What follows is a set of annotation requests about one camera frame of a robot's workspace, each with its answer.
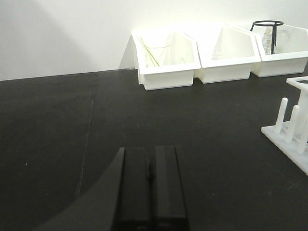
black tabletop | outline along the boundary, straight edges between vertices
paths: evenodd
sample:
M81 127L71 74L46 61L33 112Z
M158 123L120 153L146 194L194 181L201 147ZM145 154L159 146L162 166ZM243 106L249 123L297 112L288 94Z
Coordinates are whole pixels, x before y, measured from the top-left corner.
M307 73L152 91L136 70L0 82L0 230L67 208L119 147L158 145L181 146L195 227L308 230L308 176L260 132Z

white plastic bin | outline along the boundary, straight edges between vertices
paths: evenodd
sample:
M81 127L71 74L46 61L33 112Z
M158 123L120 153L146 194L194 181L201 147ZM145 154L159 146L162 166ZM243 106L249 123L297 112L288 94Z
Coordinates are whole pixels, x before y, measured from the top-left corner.
M139 84L146 90L189 86L200 68L196 42L184 33L153 29L132 33Z
M236 26L245 31L250 27L251 24ZM261 57L261 62L253 66L252 72L259 77L302 73L308 61L308 31L294 26L278 26L274 54L266 55L262 44L265 30L265 26L255 26L252 31Z
M220 23L194 25L185 33L197 41L201 68L194 76L203 83L247 79L260 61L250 33Z

